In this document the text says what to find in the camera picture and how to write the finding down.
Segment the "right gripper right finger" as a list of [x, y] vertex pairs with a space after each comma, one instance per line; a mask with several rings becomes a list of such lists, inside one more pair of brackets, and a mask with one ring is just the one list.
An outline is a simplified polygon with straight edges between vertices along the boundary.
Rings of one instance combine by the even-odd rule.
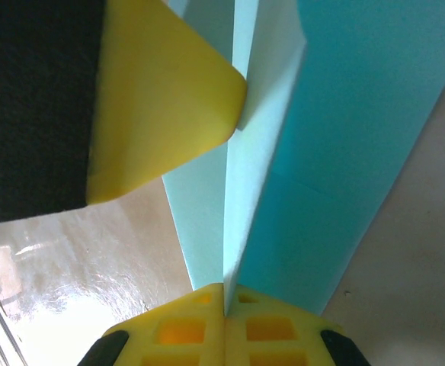
[[225, 318], [224, 366], [371, 366], [321, 316], [239, 285]]

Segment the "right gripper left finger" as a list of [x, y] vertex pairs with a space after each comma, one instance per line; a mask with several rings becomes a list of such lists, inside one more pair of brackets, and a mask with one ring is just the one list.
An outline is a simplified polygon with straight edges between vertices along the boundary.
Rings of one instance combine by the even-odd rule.
[[224, 366], [222, 288], [207, 285], [110, 327], [77, 366]]

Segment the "light blue paper sheet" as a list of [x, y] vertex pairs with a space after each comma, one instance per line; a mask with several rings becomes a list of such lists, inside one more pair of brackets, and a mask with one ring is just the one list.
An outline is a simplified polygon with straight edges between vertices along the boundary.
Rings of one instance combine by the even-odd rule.
[[445, 86], [445, 0], [168, 0], [248, 82], [234, 135], [163, 178], [193, 289], [320, 313]]

